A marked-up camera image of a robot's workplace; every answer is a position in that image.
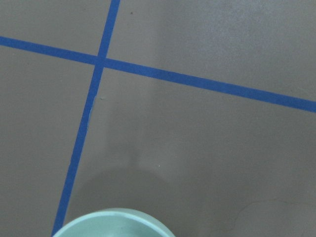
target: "bowl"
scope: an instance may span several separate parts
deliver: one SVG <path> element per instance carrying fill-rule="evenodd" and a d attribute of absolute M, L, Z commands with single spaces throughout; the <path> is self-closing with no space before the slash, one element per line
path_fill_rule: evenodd
<path fill-rule="evenodd" d="M 159 220 L 133 209 L 93 212 L 61 228 L 54 237 L 175 237 Z"/>

